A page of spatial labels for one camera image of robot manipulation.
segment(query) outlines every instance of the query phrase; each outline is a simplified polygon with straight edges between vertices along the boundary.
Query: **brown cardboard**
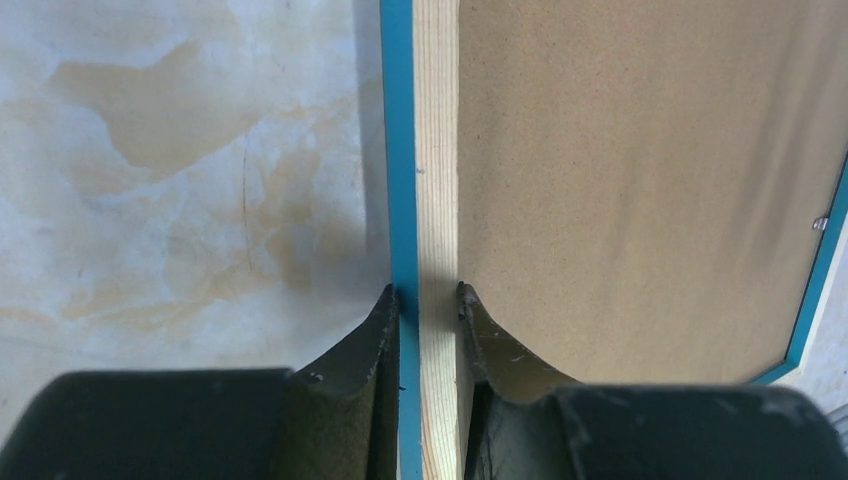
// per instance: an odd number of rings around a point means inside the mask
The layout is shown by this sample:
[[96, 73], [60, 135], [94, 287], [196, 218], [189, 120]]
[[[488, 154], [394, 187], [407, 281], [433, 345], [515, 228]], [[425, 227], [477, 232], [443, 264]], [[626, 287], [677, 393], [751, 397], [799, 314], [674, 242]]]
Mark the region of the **brown cardboard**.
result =
[[459, 261], [585, 382], [781, 361], [848, 139], [838, 0], [460, 6]]

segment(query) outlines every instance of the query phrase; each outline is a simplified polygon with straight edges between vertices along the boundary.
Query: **marble surface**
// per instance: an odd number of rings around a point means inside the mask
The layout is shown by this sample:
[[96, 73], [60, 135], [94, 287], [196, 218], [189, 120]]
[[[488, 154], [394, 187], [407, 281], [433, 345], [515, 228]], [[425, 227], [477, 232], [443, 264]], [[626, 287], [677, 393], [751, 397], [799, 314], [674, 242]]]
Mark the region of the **marble surface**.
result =
[[76, 369], [298, 368], [389, 281], [378, 0], [0, 0], [0, 440]]
[[830, 294], [807, 342], [801, 368], [776, 383], [800, 390], [824, 413], [848, 404], [848, 229], [843, 229]]

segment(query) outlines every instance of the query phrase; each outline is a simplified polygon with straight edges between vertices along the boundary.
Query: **teal edge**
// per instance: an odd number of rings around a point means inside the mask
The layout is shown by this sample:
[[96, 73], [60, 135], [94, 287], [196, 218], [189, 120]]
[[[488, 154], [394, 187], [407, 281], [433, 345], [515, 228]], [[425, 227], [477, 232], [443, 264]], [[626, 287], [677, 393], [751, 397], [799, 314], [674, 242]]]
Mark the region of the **teal edge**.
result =
[[422, 477], [418, 355], [418, 232], [412, 0], [382, 0], [383, 102], [388, 157], [392, 283], [400, 297], [398, 446], [404, 480]]
[[813, 263], [813, 271], [807, 281], [807, 290], [804, 292], [804, 298], [801, 301], [798, 319], [795, 321], [795, 330], [792, 332], [792, 339], [789, 341], [789, 348], [786, 351], [786, 358], [768, 372], [753, 379], [751, 383], [758, 385], [772, 383], [798, 368], [801, 364], [801, 356], [804, 354], [807, 337], [810, 335], [810, 328], [813, 326], [813, 317], [816, 315], [824, 282], [827, 279], [833, 255], [836, 253], [836, 244], [839, 243], [839, 235], [845, 225], [845, 215], [848, 213], [848, 175], [845, 174], [845, 165], [842, 166], [842, 174], [836, 187], [833, 203], [830, 206], [830, 214], [828, 214], [827, 228], [822, 235], [819, 250]]

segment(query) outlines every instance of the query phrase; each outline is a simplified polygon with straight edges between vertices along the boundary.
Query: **wooden board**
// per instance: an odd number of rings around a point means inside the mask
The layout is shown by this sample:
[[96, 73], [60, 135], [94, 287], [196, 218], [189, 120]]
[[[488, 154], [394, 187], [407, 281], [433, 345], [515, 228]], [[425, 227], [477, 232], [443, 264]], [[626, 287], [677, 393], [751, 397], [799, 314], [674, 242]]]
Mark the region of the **wooden board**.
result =
[[421, 463], [425, 479], [461, 478], [471, 388], [458, 336], [459, 0], [413, 2]]
[[462, 2], [460, 276], [580, 381], [778, 363], [848, 139], [846, 23], [838, 0]]

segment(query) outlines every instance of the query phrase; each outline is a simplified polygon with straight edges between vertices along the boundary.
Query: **teal painted strip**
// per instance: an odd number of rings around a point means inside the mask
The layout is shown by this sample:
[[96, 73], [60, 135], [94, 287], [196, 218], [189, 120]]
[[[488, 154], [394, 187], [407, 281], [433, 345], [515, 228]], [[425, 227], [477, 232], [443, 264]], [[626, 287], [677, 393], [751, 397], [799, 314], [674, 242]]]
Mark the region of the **teal painted strip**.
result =
[[404, 389], [400, 391], [398, 411], [400, 473], [403, 480], [418, 480], [422, 468], [412, 0], [383, 0], [380, 13], [392, 283], [401, 307], [400, 385]]
[[780, 377], [786, 375], [792, 370], [795, 370], [796, 368], [798, 368], [798, 364], [793, 364], [789, 362], [789, 360], [784, 360], [783, 363], [777, 365], [776, 367], [760, 375], [759, 377], [751, 380], [751, 383], [753, 383], [754, 385], [768, 385], [770, 383], [774, 383]]
[[818, 308], [819, 299], [824, 290], [824, 282], [827, 280], [830, 263], [833, 260], [833, 255], [836, 253], [836, 244], [839, 243], [839, 235], [842, 234], [842, 228], [845, 226], [845, 215], [848, 214], [848, 175], [845, 174], [846, 165], [848, 163], [842, 166], [842, 174], [839, 177], [836, 194], [833, 196], [830, 214], [828, 214], [827, 228], [822, 235], [819, 250], [816, 253], [816, 259], [813, 262], [813, 271], [810, 273], [807, 290], [804, 292], [804, 298], [801, 301], [798, 320], [795, 322], [795, 330], [792, 332], [792, 339], [789, 341], [789, 348], [786, 351], [786, 360], [772, 370], [754, 379], [753, 383], [771, 383], [801, 364], [801, 356], [804, 354], [807, 337], [810, 336], [810, 328], [813, 326], [813, 317], [816, 315], [816, 308]]

